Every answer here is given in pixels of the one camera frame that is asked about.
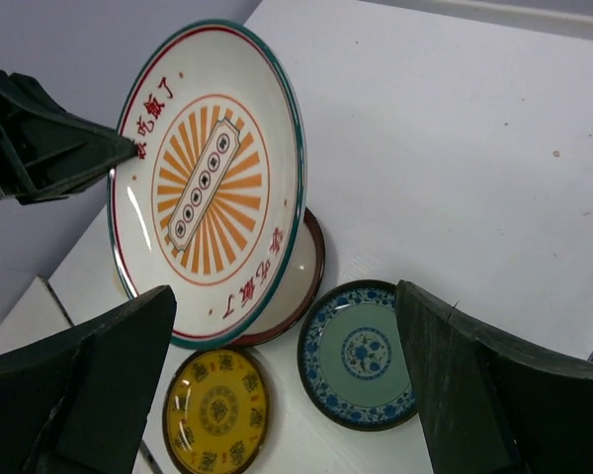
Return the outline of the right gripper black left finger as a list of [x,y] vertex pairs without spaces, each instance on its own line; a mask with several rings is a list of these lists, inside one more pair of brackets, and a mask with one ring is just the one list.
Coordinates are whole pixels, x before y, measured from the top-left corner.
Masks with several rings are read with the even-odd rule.
[[170,344],[168,285],[0,355],[0,473],[129,473]]

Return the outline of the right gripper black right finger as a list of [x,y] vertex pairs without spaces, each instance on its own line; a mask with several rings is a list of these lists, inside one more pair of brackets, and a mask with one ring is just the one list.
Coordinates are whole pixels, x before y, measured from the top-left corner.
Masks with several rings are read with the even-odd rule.
[[413,282],[395,315],[436,473],[593,473],[593,362],[468,316]]

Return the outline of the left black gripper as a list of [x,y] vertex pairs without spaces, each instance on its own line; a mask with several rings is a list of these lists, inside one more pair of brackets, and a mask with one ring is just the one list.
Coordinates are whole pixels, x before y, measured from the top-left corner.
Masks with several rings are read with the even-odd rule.
[[134,141],[69,113],[35,78],[0,70],[0,200],[67,198],[136,156]]

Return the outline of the white plate orange sunburst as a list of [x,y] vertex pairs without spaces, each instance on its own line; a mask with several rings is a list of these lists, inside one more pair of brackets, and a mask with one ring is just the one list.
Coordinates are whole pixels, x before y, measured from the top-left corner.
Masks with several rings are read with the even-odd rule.
[[281,61],[244,26],[194,22],[146,61],[117,130],[137,148],[108,178],[126,294],[167,284],[173,344],[231,343],[275,296],[304,218],[304,127]]

